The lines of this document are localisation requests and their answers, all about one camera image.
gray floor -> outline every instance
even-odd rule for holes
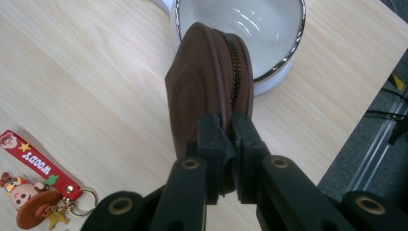
[[[382,0],[382,2],[408,23],[407,0]],[[408,52],[398,63],[394,74],[408,82]],[[384,88],[399,92],[390,82],[387,82]],[[369,110],[389,112],[397,100],[400,98],[382,90],[372,102]],[[342,199],[384,120],[374,117],[361,119],[336,160],[319,182],[318,188],[323,193],[339,201]],[[389,147],[367,191],[386,198],[408,213],[407,133]]]

screw hole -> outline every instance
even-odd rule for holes
[[[285,168],[289,164],[286,160],[275,158],[270,162],[275,167]]]
[[[363,195],[358,196],[355,199],[355,202],[362,210],[366,211],[367,213],[374,215],[385,214],[384,206],[369,197]]]
[[[197,161],[187,160],[182,163],[182,166],[185,169],[195,169],[195,168],[198,168],[200,164]]]
[[[122,215],[127,213],[133,207],[133,200],[129,197],[121,197],[109,204],[108,211],[113,215]]]

yellow star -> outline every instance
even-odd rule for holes
[[[51,214],[47,217],[47,219],[50,220],[50,226],[48,226],[48,230],[52,230],[58,222],[62,222],[64,224],[67,224],[69,222],[69,220],[65,217],[66,209],[57,212],[56,208],[53,208],[51,209],[51,211]]]
[[[20,147],[18,147],[18,149],[23,150],[23,152],[30,150],[31,148],[29,147],[30,144],[27,142],[26,144],[22,143]]]

silver bowl rim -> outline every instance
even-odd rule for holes
[[[263,75],[259,77],[255,77],[254,78],[255,83],[266,80],[268,77],[272,76],[276,71],[278,71],[291,58],[291,56],[294,54],[297,47],[299,46],[299,43],[303,36],[305,23],[306,23],[306,4],[305,4],[305,0],[298,0],[298,1],[301,4],[302,19],[301,19],[299,28],[297,29],[296,40],[293,43],[292,49],[273,68],[268,70]],[[176,23],[176,31],[177,31],[178,37],[181,40],[182,36],[181,36],[181,29],[180,29],[180,0],[175,0],[175,23]]]

metal ring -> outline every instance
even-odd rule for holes
[[[98,197],[96,195],[95,192],[93,192],[92,190],[89,189],[81,189],[81,191],[83,193],[89,193],[92,195],[93,197],[93,207],[88,210],[88,211],[83,211],[83,210],[79,210],[78,208],[76,208],[76,204],[75,202],[68,202],[68,212],[75,216],[75,217],[85,217],[88,216],[90,213],[92,213],[92,211],[96,208],[96,205],[98,204]]]
[[[113,215],[122,215],[129,212],[133,207],[133,200],[122,196],[109,204],[108,211]]]
[[[279,168],[285,168],[289,166],[289,163],[286,160],[280,158],[273,158],[270,161],[270,164]]]
[[[200,166],[200,163],[198,163],[195,160],[188,159],[188,160],[184,161],[181,165],[185,169],[195,169],[195,168],[198,168]]]
[[[355,199],[355,202],[362,210],[370,214],[374,215],[385,214],[384,206],[367,196],[360,195]]]

